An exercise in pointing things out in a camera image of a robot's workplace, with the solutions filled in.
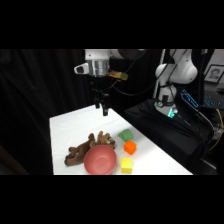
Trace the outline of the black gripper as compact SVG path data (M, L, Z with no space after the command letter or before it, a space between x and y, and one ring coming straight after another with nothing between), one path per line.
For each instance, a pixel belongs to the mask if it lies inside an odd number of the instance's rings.
M109 97L109 79L106 76L90 77L91 91L93 99L95 100L96 109L100 108L100 101L102 102L103 116L108 116L109 107L104 101Z

